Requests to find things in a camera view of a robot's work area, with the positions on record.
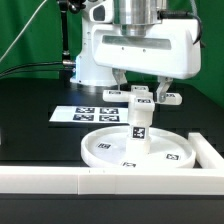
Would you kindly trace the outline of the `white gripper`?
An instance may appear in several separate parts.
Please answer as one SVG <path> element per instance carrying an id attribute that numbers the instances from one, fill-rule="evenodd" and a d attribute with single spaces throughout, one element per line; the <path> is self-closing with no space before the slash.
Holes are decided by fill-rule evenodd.
<path id="1" fill-rule="evenodd" d="M 89 17 L 93 59 L 113 68 L 118 89 L 127 82 L 125 70 L 159 76 L 156 99 L 164 103 L 172 78 L 200 71 L 202 23 L 190 12 L 170 11 L 156 1 L 104 1 Z"/>

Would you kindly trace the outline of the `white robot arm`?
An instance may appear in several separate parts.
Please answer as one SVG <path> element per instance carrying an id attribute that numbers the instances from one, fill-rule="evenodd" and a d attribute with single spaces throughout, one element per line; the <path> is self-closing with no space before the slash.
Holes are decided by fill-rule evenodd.
<path id="1" fill-rule="evenodd" d="M 86 0 L 72 81 L 105 88 L 124 84 L 127 71 L 155 75 L 155 102 L 178 105 L 182 97 L 168 89 L 200 71 L 201 36 L 201 19 L 169 10 L 167 0 Z"/>

